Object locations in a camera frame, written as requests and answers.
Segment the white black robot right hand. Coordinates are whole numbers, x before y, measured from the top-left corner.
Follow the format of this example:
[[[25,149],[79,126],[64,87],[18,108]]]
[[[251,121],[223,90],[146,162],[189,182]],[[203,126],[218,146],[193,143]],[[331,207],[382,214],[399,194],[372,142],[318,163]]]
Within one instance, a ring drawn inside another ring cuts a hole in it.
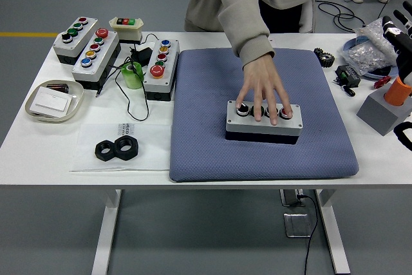
[[[383,36],[393,45],[398,55],[396,59],[398,77],[384,94],[385,102],[398,109],[398,120],[394,124],[396,127],[411,111],[411,108],[402,107],[411,94],[411,21],[398,10],[394,10],[393,14],[407,30],[406,33],[400,30],[389,16],[385,15],[382,18]]]

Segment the person's hand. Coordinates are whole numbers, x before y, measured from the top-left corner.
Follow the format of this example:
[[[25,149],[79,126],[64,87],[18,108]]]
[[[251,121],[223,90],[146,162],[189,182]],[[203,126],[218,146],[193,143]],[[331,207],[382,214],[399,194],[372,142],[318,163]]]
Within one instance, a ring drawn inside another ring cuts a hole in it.
[[[277,125],[277,104],[275,93],[277,93],[280,98],[287,117],[293,116],[288,93],[283,86],[283,82],[277,72],[270,53],[266,53],[256,60],[244,65],[243,85],[239,91],[235,105],[237,109],[241,107],[246,94],[250,90],[252,90],[254,94],[254,118],[257,122],[261,121],[261,104],[263,100],[266,100],[270,123],[273,126]]]

